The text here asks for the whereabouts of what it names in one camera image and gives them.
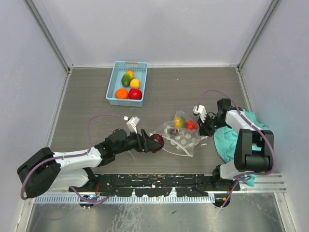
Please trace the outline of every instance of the dark red fruit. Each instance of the dark red fruit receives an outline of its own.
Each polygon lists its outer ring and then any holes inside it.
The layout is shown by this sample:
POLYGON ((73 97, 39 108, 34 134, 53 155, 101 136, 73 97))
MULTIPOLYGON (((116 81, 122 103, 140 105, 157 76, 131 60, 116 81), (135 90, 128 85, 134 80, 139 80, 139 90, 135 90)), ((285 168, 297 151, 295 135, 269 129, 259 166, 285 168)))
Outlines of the dark red fruit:
POLYGON ((159 147, 156 150, 151 151, 152 153, 155 153, 155 152, 157 152, 157 151, 159 151, 159 150, 161 150, 163 148, 163 146, 164 146, 164 139, 162 138, 161 135, 153 134, 152 136, 150 136, 150 138, 152 138, 154 141, 156 141, 156 142, 161 144, 161 147, 159 147))
POLYGON ((180 135, 179 129, 171 128, 171 129, 168 130, 168 133, 171 134, 171 135, 174 135, 174 136, 180 135))

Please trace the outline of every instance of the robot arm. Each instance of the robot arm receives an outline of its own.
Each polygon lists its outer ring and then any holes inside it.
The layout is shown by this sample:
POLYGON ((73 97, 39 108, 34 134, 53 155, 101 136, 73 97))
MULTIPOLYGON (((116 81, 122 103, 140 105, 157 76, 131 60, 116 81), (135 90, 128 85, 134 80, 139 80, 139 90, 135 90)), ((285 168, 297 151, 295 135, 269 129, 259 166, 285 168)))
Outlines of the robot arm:
MULTIPOLYGON (((269 147, 261 135, 248 125, 240 116, 235 107, 232 107, 229 99, 221 99, 217 102, 218 113, 210 117, 206 114, 205 107, 200 105, 193 109, 194 115, 199 115, 197 123, 200 126, 200 135, 212 136, 215 131, 224 126, 232 128, 238 134, 238 140, 234 153, 234 160, 229 163, 219 165, 213 172, 216 179, 233 180, 234 176, 247 171, 256 173, 267 172, 273 165, 273 157, 269 147), (252 150, 256 145, 261 148, 259 151, 252 150)), ((257 127, 268 139, 273 147, 273 133, 270 130, 262 130, 257 127)))
POLYGON ((17 174, 23 183, 29 172, 43 160, 85 154, 78 157, 55 159, 40 166, 30 176, 25 188, 28 198, 42 195, 49 189, 68 186, 91 189, 96 184, 96 177, 90 168, 104 166, 115 160, 115 155, 135 149, 138 152, 156 152, 164 145, 160 135, 151 137, 144 129, 141 134, 136 131, 138 118, 128 121, 131 130, 129 136, 123 129, 116 129, 105 141, 90 148, 90 150, 74 152, 52 152, 49 147, 42 148, 17 169, 17 174))

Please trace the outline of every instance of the green mango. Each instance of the green mango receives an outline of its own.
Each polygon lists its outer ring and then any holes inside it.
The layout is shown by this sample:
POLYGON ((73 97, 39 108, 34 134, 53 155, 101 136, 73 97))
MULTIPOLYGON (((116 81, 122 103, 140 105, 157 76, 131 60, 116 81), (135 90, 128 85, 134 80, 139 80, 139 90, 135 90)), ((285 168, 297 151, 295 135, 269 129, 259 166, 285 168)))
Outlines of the green mango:
POLYGON ((127 71, 121 79, 121 84, 125 87, 130 85, 130 82, 134 79, 134 72, 129 70, 127 71))

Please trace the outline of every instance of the gray wall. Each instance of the gray wall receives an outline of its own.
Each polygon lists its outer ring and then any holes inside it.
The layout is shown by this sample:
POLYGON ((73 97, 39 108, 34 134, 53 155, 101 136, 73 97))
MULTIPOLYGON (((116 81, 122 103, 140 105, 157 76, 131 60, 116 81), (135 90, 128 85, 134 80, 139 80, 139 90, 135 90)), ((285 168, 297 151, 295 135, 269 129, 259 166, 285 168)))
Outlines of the gray wall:
POLYGON ((20 212, 16 170, 45 145, 65 70, 22 0, 0 1, 1 231, 20 212))
POLYGON ((253 110, 275 134, 277 170, 303 231, 309 227, 308 15, 308 0, 283 0, 243 68, 253 110))
POLYGON ((239 64, 271 0, 42 1, 74 64, 239 64))

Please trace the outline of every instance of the blue plastic basket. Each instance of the blue plastic basket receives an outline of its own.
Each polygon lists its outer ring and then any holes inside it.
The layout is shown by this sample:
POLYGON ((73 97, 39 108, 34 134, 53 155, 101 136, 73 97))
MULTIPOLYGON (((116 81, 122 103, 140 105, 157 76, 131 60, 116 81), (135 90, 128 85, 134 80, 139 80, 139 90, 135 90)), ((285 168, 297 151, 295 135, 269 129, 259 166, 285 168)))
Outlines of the blue plastic basket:
POLYGON ((123 105, 123 106, 133 106, 142 107, 144 96, 145 96, 145 86, 147 79, 147 68, 148 64, 146 62, 126 62, 126 61, 116 61, 114 68, 112 69, 112 75, 110 83, 108 84, 108 89, 106 93, 106 99, 111 105, 123 105), (115 94, 120 88, 125 88, 128 92, 131 87, 124 87, 121 84, 121 79, 123 75, 132 70, 134 72, 134 78, 140 80, 140 91, 142 92, 142 98, 140 100, 131 99, 118 99, 115 94))

